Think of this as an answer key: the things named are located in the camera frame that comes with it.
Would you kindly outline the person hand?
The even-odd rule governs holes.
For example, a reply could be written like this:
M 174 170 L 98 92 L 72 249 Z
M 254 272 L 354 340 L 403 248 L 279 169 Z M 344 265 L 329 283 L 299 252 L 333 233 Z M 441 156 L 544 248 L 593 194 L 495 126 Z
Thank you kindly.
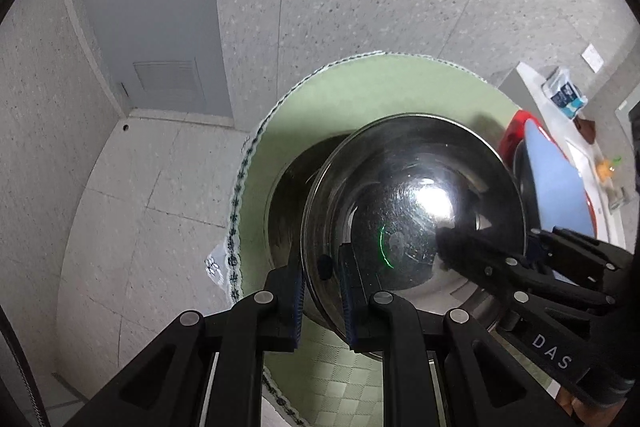
M 602 410 L 583 403 L 564 387 L 555 396 L 555 401 L 571 417 L 577 417 L 584 426 L 599 426 L 602 423 Z

